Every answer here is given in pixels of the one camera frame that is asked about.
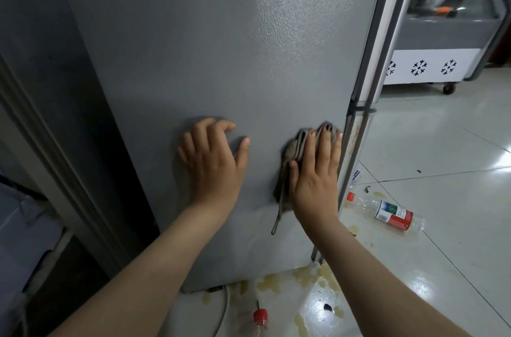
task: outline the gray rag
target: gray rag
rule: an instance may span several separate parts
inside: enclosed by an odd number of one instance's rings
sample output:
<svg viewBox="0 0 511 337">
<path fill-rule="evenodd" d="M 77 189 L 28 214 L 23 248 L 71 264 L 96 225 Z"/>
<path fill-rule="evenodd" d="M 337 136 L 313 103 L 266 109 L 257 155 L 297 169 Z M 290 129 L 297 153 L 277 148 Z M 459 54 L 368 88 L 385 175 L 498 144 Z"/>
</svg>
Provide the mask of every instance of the gray rag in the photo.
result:
<svg viewBox="0 0 511 337">
<path fill-rule="evenodd" d="M 316 136 L 319 138 L 323 128 L 326 128 L 327 126 L 332 127 L 331 132 L 333 144 L 339 129 L 329 122 L 325 122 L 321 125 L 321 127 L 317 130 Z M 278 202 L 278 214 L 275 220 L 275 224 L 273 225 L 273 229 L 271 230 L 272 235 L 275 235 L 277 232 L 278 223 L 280 222 L 282 215 L 285 212 L 293 209 L 291 202 L 289 201 L 289 161 L 295 160 L 297 161 L 298 166 L 301 167 L 307 134 L 309 134 L 309 129 L 301 128 L 296 138 L 289 142 L 289 144 L 286 146 L 286 149 L 284 150 L 284 153 L 282 153 L 281 171 L 278 175 L 277 185 L 273 191 L 273 195 Z M 318 151 L 318 143 L 319 139 L 316 139 L 316 154 Z"/>
</svg>

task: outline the person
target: person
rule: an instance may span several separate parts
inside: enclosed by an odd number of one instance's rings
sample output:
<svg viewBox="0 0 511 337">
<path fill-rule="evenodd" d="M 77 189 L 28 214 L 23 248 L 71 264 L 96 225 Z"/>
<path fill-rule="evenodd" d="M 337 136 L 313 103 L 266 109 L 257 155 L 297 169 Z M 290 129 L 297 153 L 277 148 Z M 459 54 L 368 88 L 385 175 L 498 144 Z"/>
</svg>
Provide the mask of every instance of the person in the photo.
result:
<svg viewBox="0 0 511 337">
<path fill-rule="evenodd" d="M 194 260 L 238 198 L 250 139 L 244 138 L 233 155 L 225 132 L 234 128 L 233 122 L 206 118 L 184 134 L 178 153 L 192 175 L 190 205 L 52 337 L 158 334 Z M 290 198 L 296 218 L 332 269 L 362 335 L 469 336 L 399 281 L 340 222 L 341 135 L 331 145 L 330 134 L 323 129 L 316 137 L 310 130 L 301 170 L 290 163 Z"/>
</svg>

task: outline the wheel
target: wheel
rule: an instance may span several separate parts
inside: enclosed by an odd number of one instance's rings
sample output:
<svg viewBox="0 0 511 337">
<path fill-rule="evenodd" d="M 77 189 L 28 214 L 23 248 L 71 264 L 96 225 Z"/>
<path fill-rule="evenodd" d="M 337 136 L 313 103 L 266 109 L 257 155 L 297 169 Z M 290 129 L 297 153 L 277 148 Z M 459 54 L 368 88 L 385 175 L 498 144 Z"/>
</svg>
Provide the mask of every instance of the wheel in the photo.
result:
<svg viewBox="0 0 511 337">
<path fill-rule="evenodd" d="M 445 95 L 450 95 L 450 94 L 454 93 L 454 91 L 456 91 L 456 83 L 449 82 L 449 83 L 444 84 L 444 94 Z"/>
</svg>

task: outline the red bottle cap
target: red bottle cap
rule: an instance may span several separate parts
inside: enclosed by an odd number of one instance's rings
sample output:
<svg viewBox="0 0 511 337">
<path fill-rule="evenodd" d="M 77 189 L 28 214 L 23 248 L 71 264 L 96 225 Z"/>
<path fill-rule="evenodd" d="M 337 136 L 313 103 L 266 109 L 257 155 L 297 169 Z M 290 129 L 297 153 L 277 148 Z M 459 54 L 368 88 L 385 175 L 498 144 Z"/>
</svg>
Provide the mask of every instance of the red bottle cap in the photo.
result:
<svg viewBox="0 0 511 337">
<path fill-rule="evenodd" d="M 257 309 L 254 311 L 254 322 L 265 322 L 268 321 L 268 312 L 266 309 Z"/>
</svg>

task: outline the forearm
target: forearm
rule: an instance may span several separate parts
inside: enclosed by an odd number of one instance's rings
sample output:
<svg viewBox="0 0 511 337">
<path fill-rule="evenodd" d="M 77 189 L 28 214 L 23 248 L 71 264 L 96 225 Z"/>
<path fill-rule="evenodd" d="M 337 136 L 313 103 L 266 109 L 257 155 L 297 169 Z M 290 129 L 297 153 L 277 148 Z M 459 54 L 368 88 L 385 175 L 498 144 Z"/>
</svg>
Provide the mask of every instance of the forearm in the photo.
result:
<svg viewBox="0 0 511 337">
<path fill-rule="evenodd" d="M 338 220 L 309 230 L 360 331 L 372 336 L 469 336 L 399 281 Z"/>
<path fill-rule="evenodd" d="M 156 336 L 192 264 L 224 220 L 212 209 L 188 207 L 52 337 Z"/>
</svg>

